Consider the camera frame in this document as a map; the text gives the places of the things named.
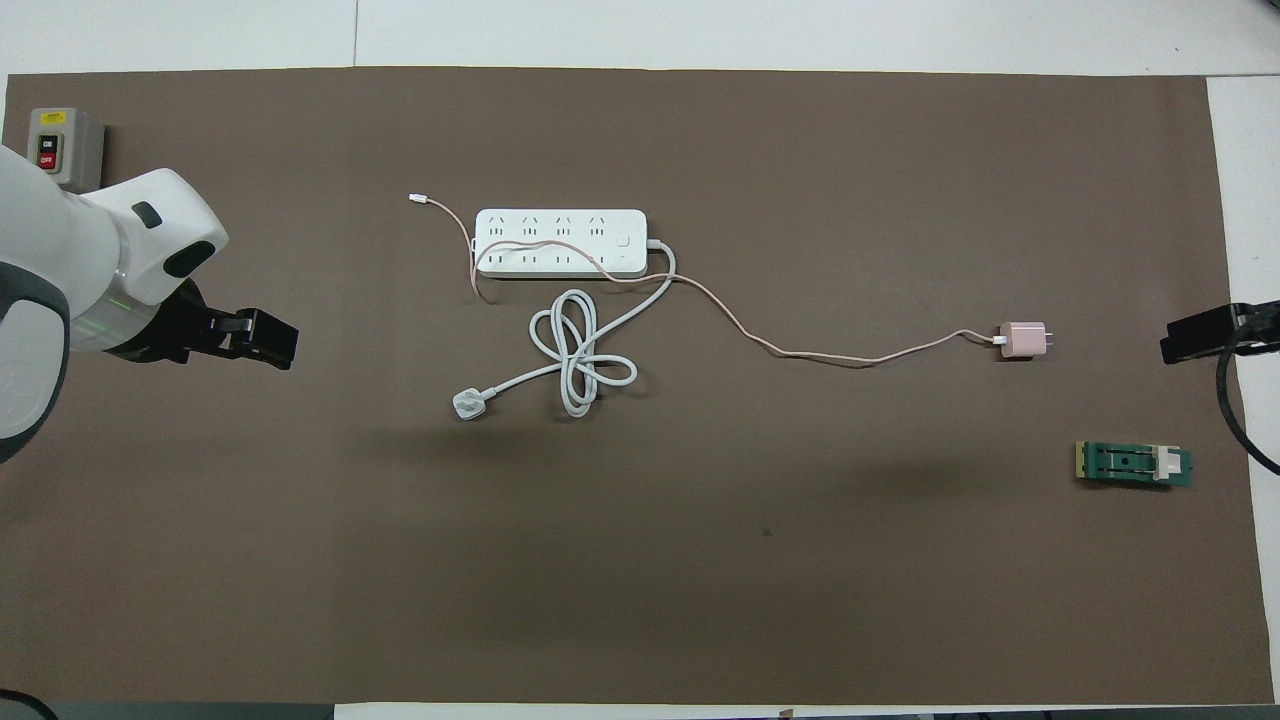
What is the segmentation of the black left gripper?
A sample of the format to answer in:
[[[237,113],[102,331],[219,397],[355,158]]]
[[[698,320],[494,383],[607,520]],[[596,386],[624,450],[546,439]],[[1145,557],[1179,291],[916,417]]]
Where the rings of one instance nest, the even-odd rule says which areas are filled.
[[[128,363],[187,364],[189,355],[238,354],[288,372],[300,331],[256,307],[218,316],[195,281],[183,281],[133,338],[105,352]]]

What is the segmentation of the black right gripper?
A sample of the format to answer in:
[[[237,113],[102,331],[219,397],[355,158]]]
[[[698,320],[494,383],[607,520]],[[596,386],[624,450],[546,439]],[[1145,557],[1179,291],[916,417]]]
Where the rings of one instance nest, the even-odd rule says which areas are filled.
[[[1234,354],[1279,351],[1279,301],[1221,305],[1166,324],[1165,365],[1219,355],[1230,337]]]

